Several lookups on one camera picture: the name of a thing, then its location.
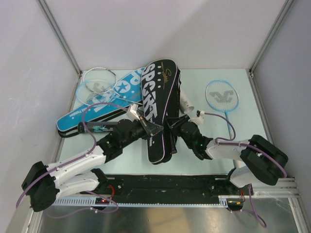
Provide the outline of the white shuttlecock tube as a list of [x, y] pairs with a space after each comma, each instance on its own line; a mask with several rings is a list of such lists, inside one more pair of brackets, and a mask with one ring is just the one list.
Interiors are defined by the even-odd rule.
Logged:
[[193, 104], [182, 89], [180, 90], [180, 109], [184, 114], [188, 114], [194, 110]]

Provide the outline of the black racket cover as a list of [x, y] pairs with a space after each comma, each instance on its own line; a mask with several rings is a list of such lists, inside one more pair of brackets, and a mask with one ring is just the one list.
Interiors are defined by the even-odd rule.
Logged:
[[153, 165], [168, 162], [177, 153], [177, 136], [168, 123], [179, 117], [180, 70], [172, 59], [158, 59], [148, 64], [141, 75], [141, 94], [145, 118], [163, 130], [147, 140], [147, 154]]

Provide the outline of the black shuttlecock tube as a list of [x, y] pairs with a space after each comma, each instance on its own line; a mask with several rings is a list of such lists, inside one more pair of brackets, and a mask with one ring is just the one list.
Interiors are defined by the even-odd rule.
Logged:
[[77, 131], [78, 133], [88, 133], [87, 129], [91, 133], [105, 133], [113, 130], [113, 127], [117, 125], [117, 122], [95, 122], [95, 121], [90, 121], [86, 122], [85, 126], [83, 125], [82, 122], [80, 122], [77, 126]]

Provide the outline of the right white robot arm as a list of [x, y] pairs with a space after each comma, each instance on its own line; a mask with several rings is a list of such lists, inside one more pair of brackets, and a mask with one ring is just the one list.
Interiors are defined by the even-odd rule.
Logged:
[[260, 135], [251, 139], [235, 141], [227, 138], [208, 138], [200, 133], [204, 112], [197, 117], [188, 115], [168, 118], [168, 126], [173, 135], [180, 137], [199, 160], [228, 159], [241, 161], [245, 165], [232, 169], [225, 181], [225, 190], [237, 194], [242, 187], [263, 183], [274, 186], [281, 178], [286, 178], [285, 166], [288, 156]]

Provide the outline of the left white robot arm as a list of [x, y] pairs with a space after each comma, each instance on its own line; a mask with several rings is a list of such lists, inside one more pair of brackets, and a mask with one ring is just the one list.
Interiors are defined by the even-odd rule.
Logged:
[[163, 131], [163, 126], [144, 118], [120, 120], [112, 131], [95, 146], [65, 161], [48, 165], [39, 161], [32, 165], [21, 187], [30, 197], [34, 212], [49, 208], [56, 200], [77, 193], [103, 194], [108, 179], [99, 165], [120, 156], [123, 149], [133, 142], [147, 140]]

